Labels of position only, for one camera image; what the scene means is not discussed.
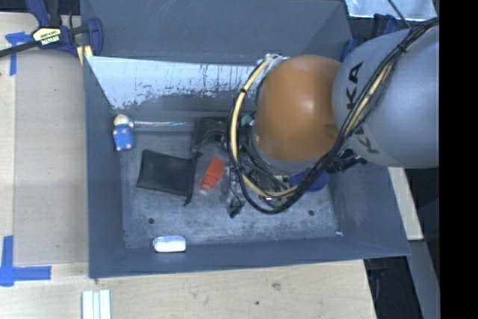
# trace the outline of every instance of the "yellow cable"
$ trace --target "yellow cable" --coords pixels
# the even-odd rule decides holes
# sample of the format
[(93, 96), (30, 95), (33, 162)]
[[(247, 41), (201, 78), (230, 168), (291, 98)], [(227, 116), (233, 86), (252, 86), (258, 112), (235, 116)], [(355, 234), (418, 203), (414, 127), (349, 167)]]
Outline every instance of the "yellow cable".
[[(251, 88), (252, 84), (254, 81), (257, 79), (257, 77), (262, 73), (262, 71), (269, 65), (270, 59), (264, 60), (262, 63), (259, 64), (259, 67), (257, 70), (247, 79), (246, 83), (244, 84), (241, 92), (239, 92), (239, 96), (236, 99), (236, 102), (234, 104), (234, 109), (232, 112), (232, 118), (231, 118), (231, 125), (229, 126), (229, 131), (231, 132), (231, 151), (232, 151), (232, 156), (234, 159), (237, 161), (238, 160), (238, 142), (237, 142), (237, 129), (238, 129), (238, 117), (240, 113), (240, 106), (242, 105), (242, 101), (246, 97), (246, 93)], [(289, 188), (285, 191), (268, 191), (264, 192), (262, 189), (258, 188), (252, 181), (251, 179), (244, 175), (240, 174), (242, 179), (244, 180), (245, 184), (249, 186), (249, 188), (254, 191), (255, 193), (259, 194), (260, 196), (263, 197), (281, 197), (281, 196), (286, 196), (290, 193), (293, 193), (296, 189), (297, 186), (294, 186), (292, 188)]]

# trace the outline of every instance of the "black plastic part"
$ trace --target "black plastic part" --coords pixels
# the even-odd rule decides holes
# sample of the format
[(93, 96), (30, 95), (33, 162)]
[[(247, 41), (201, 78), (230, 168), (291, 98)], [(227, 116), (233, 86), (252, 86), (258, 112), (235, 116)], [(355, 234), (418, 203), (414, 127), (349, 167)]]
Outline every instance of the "black plastic part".
[(136, 186), (185, 196), (187, 205), (193, 196), (195, 172), (196, 157), (179, 158), (143, 150)]
[(58, 14), (58, 1), (59, 0), (44, 0), (46, 10), (50, 15), (50, 26), (58, 27), (61, 25), (61, 18)]
[(226, 136), (226, 129), (226, 117), (203, 117), (199, 119), (193, 134), (191, 155), (196, 155), (202, 143), (204, 143), (206, 139), (213, 137), (213, 134)]

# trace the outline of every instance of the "small figurine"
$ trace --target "small figurine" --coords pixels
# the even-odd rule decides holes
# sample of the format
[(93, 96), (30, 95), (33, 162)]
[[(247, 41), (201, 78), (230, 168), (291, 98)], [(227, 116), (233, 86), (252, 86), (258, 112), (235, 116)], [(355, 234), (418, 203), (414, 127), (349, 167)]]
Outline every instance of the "small figurine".
[(131, 149), (134, 145), (134, 120), (125, 114), (118, 114), (113, 120), (113, 139), (117, 151)]

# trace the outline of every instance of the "blue clamp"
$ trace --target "blue clamp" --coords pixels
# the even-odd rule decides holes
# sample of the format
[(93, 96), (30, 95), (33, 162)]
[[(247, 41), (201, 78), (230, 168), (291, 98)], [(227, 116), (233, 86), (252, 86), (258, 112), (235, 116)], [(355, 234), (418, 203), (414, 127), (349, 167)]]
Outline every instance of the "blue clamp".
[[(14, 34), (6, 34), (5, 39), (14, 47), (19, 43), (30, 43), (33, 41), (29, 34), (25, 32), (16, 32)], [(16, 53), (12, 54), (10, 59), (10, 76), (16, 74)]]
[[(58, 51), (68, 53), (78, 57), (78, 44), (75, 42), (72, 31), (66, 26), (61, 25), (61, 18), (58, 15), (58, 0), (25, 0), (28, 12), (35, 16), (38, 21), (39, 29), (45, 27), (59, 28), (61, 31), (60, 39), (55, 44), (38, 44), (40, 49), (57, 49)], [(99, 55), (103, 48), (102, 26), (97, 18), (87, 20), (87, 31), (90, 34), (90, 47), (94, 55)]]
[(51, 279), (52, 266), (14, 267), (13, 266), (13, 236), (3, 238), (1, 252), (0, 286), (12, 287), (15, 282), (25, 280)]

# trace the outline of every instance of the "wooden table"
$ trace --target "wooden table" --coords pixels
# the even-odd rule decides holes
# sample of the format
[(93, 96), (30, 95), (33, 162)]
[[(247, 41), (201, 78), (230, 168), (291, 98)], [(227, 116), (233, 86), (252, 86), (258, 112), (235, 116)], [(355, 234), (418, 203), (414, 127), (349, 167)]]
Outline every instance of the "wooden table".
[[(0, 13), (0, 49), (9, 44), (4, 39), (6, 33), (36, 28), (35, 19), (29, 14)], [(60, 52), (39, 52), (31, 50), (22, 53), (23, 59), (48, 62), (61, 58)], [(21, 232), (13, 223), (21, 225), (22, 212), (15, 212), (13, 203), (15, 190), (21, 187), (16, 178), (15, 153), (18, 133), (16, 121), (16, 81), (22, 75), (10, 76), (10, 58), (0, 59), (0, 246), (2, 235)], [(33, 92), (31, 100), (37, 98)], [(39, 123), (48, 128), (52, 121)], [(49, 146), (42, 151), (49, 161)], [(403, 216), (409, 239), (421, 239), (415, 207), (411, 198), (406, 177), (401, 169), (391, 169), (391, 179), (397, 193), (397, 201)], [(75, 204), (69, 198), (60, 198), (54, 194), (55, 208), (70, 214), (73, 219)], [(37, 205), (34, 198), (48, 199), (49, 196), (33, 196), (31, 204)], [(86, 210), (81, 211), (86, 222)], [(49, 235), (50, 226), (55, 217), (30, 214), (29, 224), (34, 225), (38, 235)], [(58, 235), (68, 236), (68, 232)], [(31, 240), (32, 256), (39, 251)], [(69, 253), (71, 248), (62, 239), (58, 245)], [(0, 318), (80, 318), (81, 292), (85, 290), (111, 291), (111, 314), (119, 318), (376, 318), (370, 294), (364, 262), (341, 261), (326, 264), (308, 264), (291, 267), (271, 267), (251, 270), (229, 270), (201, 273), (181, 273), (158, 276), (134, 276), (92, 280), (87, 276), (87, 262), (55, 263), (52, 266), (52, 279), (42, 282), (17, 282), (12, 288), (0, 287)]]

